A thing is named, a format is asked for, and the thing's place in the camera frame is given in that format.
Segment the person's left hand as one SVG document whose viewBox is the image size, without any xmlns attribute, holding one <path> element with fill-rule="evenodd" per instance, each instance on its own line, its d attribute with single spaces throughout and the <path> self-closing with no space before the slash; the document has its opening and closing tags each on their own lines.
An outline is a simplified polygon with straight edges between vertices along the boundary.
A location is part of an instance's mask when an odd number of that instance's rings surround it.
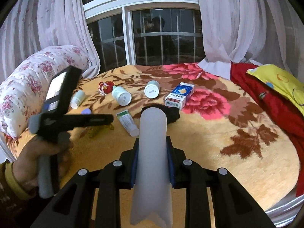
<svg viewBox="0 0 304 228">
<path fill-rule="evenodd" d="M 33 137 L 23 148 L 17 160 L 12 164 L 12 173 L 17 183 L 25 191 L 30 192 L 38 186 L 38 159 L 42 155 L 60 155 L 58 163 L 58 178 L 63 178 L 71 166 L 70 149 L 73 143 L 69 142 L 66 149 L 44 141 L 41 137 Z"/>
</svg>

